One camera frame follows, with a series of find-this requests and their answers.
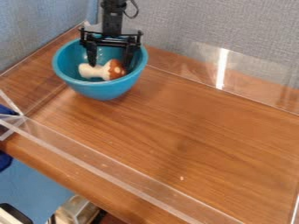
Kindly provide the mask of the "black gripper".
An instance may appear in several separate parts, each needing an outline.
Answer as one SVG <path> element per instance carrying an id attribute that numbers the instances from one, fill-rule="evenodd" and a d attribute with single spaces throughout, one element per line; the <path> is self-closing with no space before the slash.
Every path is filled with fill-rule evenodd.
<path id="1" fill-rule="evenodd" d="M 129 70 L 136 48 L 141 45 L 141 37 L 144 35 L 141 31 L 128 30 L 117 36 L 108 36 L 97 29 L 81 27 L 79 34 L 79 43 L 87 48 L 88 64 L 92 67 L 97 63 L 97 47 L 111 46 L 125 48 L 123 64 L 125 70 Z"/>

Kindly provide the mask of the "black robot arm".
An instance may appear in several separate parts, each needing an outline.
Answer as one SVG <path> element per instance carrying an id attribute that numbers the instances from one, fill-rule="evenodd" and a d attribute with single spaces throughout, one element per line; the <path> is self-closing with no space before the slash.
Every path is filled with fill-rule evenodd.
<path id="1" fill-rule="evenodd" d="M 139 7 L 135 0 L 101 0 L 101 23 L 84 24 L 79 28 L 79 44 L 85 48 L 88 64 L 97 64 L 99 47 L 115 47 L 123 49 L 123 65 L 131 67 L 136 51 L 141 47 L 140 30 L 123 29 L 123 16 L 135 19 L 139 15 Z"/>

